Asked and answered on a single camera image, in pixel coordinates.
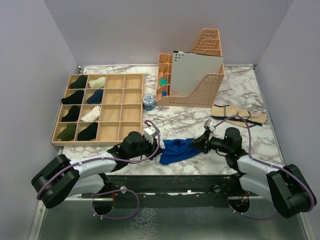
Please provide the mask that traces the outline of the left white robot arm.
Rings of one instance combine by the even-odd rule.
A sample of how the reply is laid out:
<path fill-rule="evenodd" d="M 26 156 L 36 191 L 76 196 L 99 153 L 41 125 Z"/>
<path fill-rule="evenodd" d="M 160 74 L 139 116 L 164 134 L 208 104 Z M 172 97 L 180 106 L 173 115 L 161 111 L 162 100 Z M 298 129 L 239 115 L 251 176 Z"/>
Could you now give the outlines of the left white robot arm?
<path fill-rule="evenodd" d="M 112 173 L 141 161 L 152 160 L 163 149 L 155 134 L 142 135 L 132 131 L 124 140 L 100 155 L 86 158 L 68 158 L 57 155 L 31 180 L 37 199 L 50 209 L 67 197 L 95 193 L 106 197 L 111 190 L 103 173 Z"/>

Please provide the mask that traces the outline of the white rolled sock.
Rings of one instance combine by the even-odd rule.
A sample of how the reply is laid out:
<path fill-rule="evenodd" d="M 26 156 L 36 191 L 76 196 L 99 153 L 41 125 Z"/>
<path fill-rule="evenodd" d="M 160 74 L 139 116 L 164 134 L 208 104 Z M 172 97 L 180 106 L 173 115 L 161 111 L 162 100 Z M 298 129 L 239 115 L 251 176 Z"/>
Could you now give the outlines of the white rolled sock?
<path fill-rule="evenodd" d="M 85 114 L 80 120 L 82 122 L 94 122 L 100 117 L 101 107 L 95 106 L 92 110 L 90 110 L 87 114 Z"/>

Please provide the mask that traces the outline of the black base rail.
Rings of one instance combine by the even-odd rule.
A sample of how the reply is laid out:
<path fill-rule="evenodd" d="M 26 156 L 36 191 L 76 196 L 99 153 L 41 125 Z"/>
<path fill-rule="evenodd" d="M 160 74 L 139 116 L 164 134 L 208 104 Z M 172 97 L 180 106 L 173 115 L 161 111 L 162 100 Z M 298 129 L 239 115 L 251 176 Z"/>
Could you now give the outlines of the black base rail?
<path fill-rule="evenodd" d="M 104 177 L 106 194 L 84 193 L 84 199 L 106 201 L 117 208 L 133 208 L 137 200 L 142 208 L 227 208 L 230 200 L 245 194 L 240 174 L 232 175 L 109 175 Z"/>

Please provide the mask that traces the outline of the blue boxer underwear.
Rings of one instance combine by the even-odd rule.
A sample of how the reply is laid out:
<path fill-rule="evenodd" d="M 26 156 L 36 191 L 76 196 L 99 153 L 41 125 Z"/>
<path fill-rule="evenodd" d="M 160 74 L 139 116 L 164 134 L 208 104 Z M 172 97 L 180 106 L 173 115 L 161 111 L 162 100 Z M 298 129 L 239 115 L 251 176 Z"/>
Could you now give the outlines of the blue boxer underwear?
<path fill-rule="evenodd" d="M 197 148 L 190 146 L 194 138 L 165 139 L 160 141 L 162 153 L 155 158 L 157 164 L 169 165 L 181 162 L 202 153 Z"/>

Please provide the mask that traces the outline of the peach file organizer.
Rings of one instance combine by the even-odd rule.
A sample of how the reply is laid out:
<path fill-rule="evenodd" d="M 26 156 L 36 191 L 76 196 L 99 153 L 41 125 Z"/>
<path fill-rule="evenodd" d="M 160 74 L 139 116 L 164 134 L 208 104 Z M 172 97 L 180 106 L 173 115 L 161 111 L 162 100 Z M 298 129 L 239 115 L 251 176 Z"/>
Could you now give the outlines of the peach file organizer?
<path fill-rule="evenodd" d="M 158 56 L 156 104 L 159 106 L 211 108 L 225 76 L 224 62 L 220 73 L 206 74 L 190 95 L 172 96 L 170 95 L 170 83 L 173 52 L 160 53 Z M 223 57 L 219 30 L 203 29 L 187 53 Z"/>

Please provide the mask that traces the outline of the grey white folder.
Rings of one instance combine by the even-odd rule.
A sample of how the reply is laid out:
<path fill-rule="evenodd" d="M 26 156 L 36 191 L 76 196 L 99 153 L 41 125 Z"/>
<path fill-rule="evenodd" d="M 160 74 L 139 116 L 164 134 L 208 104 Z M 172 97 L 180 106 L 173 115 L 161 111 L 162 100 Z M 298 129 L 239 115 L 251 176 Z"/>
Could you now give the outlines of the grey white folder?
<path fill-rule="evenodd" d="M 222 56 L 174 51 L 170 95 L 189 96 L 205 75 L 220 73 L 223 61 Z"/>

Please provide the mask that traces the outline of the black rolled sock bottom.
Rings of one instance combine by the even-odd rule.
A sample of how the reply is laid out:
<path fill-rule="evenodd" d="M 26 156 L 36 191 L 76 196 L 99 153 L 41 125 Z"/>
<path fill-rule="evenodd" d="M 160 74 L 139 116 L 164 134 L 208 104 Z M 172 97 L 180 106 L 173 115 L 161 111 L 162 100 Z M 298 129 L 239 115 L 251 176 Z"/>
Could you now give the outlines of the black rolled sock bottom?
<path fill-rule="evenodd" d="M 91 141 L 96 138 L 98 131 L 98 123 L 93 122 L 87 128 L 80 131 L 77 135 L 78 141 Z"/>

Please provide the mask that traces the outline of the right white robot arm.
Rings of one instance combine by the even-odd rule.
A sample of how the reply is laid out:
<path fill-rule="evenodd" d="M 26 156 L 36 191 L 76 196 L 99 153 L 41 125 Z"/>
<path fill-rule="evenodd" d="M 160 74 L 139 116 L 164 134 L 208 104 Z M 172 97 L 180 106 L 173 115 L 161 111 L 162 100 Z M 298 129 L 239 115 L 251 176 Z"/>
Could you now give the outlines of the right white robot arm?
<path fill-rule="evenodd" d="M 296 165 L 272 165 L 253 159 L 242 147 L 242 136 L 235 127 L 225 130 L 223 138 L 211 136 L 211 130 L 190 142 L 190 146 L 204 154 L 214 150 L 224 153 L 227 165 L 240 177 L 231 181 L 229 189 L 240 196 L 251 192 L 273 203 L 277 212 L 291 218 L 307 212 L 317 203 L 309 185 Z"/>

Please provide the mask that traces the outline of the pale green rolled sock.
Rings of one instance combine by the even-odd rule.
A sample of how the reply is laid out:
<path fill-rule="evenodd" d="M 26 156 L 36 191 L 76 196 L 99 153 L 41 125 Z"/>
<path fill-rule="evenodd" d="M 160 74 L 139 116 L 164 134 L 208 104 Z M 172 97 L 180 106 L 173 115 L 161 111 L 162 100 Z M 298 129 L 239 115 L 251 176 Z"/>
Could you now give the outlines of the pale green rolled sock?
<path fill-rule="evenodd" d="M 100 88 L 103 88 L 105 86 L 105 81 L 106 81 L 106 77 L 105 76 L 101 76 L 97 79 L 94 79 L 94 80 L 90 80 L 88 82 L 89 84 L 89 87 L 91 89 L 100 89 Z"/>

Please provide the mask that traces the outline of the beige underwear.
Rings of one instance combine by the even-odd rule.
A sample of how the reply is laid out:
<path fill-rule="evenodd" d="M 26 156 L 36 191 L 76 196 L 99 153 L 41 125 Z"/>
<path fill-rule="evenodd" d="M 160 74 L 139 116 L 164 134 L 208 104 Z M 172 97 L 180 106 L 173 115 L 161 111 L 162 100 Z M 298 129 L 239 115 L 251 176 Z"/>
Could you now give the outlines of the beige underwear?
<path fill-rule="evenodd" d="M 216 120 L 224 120 L 231 116 L 241 116 L 246 120 L 248 126 L 262 126 L 266 120 L 267 115 L 265 113 L 252 113 L 248 110 L 231 106 L 231 105 L 213 105 L 211 108 L 211 116 Z"/>

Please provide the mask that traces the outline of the dark green rolled sock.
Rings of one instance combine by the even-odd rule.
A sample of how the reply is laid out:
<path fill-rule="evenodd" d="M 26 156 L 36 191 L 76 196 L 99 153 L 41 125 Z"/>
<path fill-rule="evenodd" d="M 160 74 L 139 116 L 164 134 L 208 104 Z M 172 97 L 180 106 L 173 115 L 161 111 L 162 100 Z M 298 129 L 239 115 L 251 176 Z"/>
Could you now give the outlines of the dark green rolled sock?
<path fill-rule="evenodd" d="M 76 129 L 76 125 L 68 124 L 66 128 L 57 135 L 57 138 L 60 141 L 72 141 L 75 137 Z"/>

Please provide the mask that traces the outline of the wooden compartment tray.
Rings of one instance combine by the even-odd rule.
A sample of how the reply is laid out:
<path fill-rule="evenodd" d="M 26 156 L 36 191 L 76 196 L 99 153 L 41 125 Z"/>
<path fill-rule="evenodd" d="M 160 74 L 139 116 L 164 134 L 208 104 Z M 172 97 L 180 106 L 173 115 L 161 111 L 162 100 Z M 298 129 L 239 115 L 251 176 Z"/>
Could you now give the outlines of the wooden compartment tray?
<path fill-rule="evenodd" d="M 70 84 L 79 76 L 87 76 L 85 88 L 71 89 Z M 103 88 L 90 88 L 89 81 L 100 77 L 106 77 Z M 103 90 L 102 101 L 99 104 L 87 104 L 86 101 L 96 90 Z M 125 74 L 71 74 L 68 78 L 67 87 L 63 98 L 72 95 L 78 90 L 84 90 L 81 104 L 62 104 L 59 110 L 58 119 L 55 124 L 51 143 L 55 146 L 114 146 L 130 132 L 141 132 L 143 124 L 142 96 L 144 93 L 144 75 L 142 73 Z M 80 114 L 75 122 L 61 122 L 72 106 L 79 106 Z M 97 120 L 93 122 L 83 122 L 81 118 L 94 107 L 100 106 L 101 112 Z M 86 129 L 91 123 L 98 123 L 96 138 L 90 141 L 78 141 L 79 132 Z M 67 125 L 76 125 L 74 139 L 71 141 L 61 141 L 58 134 Z"/>

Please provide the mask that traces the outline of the navy rolled sock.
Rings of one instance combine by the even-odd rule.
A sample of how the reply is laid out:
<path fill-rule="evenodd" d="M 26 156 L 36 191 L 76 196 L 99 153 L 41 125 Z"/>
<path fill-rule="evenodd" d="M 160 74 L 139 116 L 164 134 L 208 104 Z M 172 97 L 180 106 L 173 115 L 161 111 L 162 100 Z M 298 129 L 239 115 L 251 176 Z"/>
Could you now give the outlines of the navy rolled sock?
<path fill-rule="evenodd" d="M 100 104 L 103 99 L 104 91 L 102 89 L 96 90 L 92 96 L 90 96 L 87 100 L 87 104 Z"/>

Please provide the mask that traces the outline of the black rolled sock top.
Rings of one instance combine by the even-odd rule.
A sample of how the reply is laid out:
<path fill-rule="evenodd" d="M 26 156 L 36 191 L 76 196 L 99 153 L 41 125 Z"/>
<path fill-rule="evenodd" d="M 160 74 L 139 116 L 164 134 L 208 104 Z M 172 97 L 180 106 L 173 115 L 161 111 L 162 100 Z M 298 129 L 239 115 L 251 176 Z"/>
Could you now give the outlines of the black rolled sock top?
<path fill-rule="evenodd" d="M 87 84 L 88 77 L 86 75 L 80 75 L 74 82 L 69 85 L 70 89 L 84 89 Z"/>

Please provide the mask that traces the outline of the blue patterned round tin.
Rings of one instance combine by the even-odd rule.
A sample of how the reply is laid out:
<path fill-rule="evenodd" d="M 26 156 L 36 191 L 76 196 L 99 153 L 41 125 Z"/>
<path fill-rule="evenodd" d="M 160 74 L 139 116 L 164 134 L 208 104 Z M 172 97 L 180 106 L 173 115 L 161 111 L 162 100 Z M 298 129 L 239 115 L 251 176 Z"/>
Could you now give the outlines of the blue patterned round tin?
<path fill-rule="evenodd" d="M 142 104 L 146 111 L 152 111 L 156 105 L 155 97 L 151 94 L 144 95 L 142 98 Z"/>

